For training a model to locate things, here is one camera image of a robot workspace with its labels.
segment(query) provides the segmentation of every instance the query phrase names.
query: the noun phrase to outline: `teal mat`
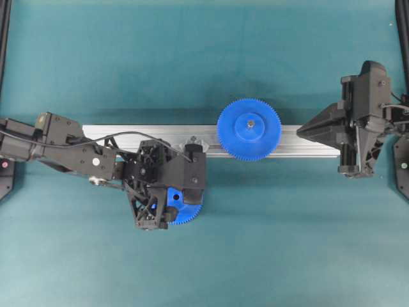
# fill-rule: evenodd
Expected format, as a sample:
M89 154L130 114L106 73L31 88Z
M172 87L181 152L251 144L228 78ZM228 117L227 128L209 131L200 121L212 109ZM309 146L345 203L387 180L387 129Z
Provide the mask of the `teal mat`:
M21 0L0 114L215 123L257 97L299 124L366 59L404 91L393 1ZM0 306L405 306L391 144L369 180L337 159L210 159L199 217L157 232L134 228L119 191L20 165L0 204Z

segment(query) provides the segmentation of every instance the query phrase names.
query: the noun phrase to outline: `black bracket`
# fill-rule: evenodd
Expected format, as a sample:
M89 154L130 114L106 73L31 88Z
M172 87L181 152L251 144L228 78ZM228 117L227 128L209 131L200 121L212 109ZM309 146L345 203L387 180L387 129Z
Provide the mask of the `black bracket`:
M402 136L394 144L394 167L396 187L409 198L409 139Z

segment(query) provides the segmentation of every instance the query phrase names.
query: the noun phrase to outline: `screw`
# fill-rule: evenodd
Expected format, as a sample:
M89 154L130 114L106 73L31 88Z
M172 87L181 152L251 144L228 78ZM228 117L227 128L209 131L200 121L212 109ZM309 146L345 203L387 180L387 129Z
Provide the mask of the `screw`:
M254 127L256 123L254 122L254 120L249 120L247 122L247 128L252 129Z
M93 164L94 166L98 166L98 165L100 165L100 163L101 163L100 159L98 159L98 158L92 159L92 164Z

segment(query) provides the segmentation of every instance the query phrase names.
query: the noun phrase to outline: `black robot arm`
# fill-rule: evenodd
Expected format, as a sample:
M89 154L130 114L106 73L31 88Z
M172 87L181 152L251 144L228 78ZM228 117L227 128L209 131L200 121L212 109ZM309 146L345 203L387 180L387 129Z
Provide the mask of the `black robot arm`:
M366 61L359 75L341 79L342 97L297 130L297 135L337 148L338 172L347 177L374 175L374 166L386 137L400 137L394 146L399 190L409 197L409 101L392 104L390 78L385 67Z
M138 134L122 132L120 134ZM10 188L14 161L37 160L57 171L82 175L95 185L122 189L138 228L167 228L178 210L167 206L167 189L184 195L184 202L201 203L206 187L206 154L201 145L187 144L179 152L161 139L142 141L136 153L116 146L114 136L104 145L85 137L79 123L52 113L42 113L34 126L11 119L0 120L0 156L3 177Z

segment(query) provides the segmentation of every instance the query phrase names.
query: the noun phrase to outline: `blue gear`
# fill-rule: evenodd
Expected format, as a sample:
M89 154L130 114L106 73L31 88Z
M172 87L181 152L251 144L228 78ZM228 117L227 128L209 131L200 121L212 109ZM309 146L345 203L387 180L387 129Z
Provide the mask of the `blue gear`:
M185 224L193 220L202 209L202 205L188 205L183 202L183 193L177 189L169 187L167 189L167 206L175 207L179 213L170 225Z
M232 102L219 116L217 134L221 146L233 157L257 161L269 155L281 138L281 122L263 101L245 98Z

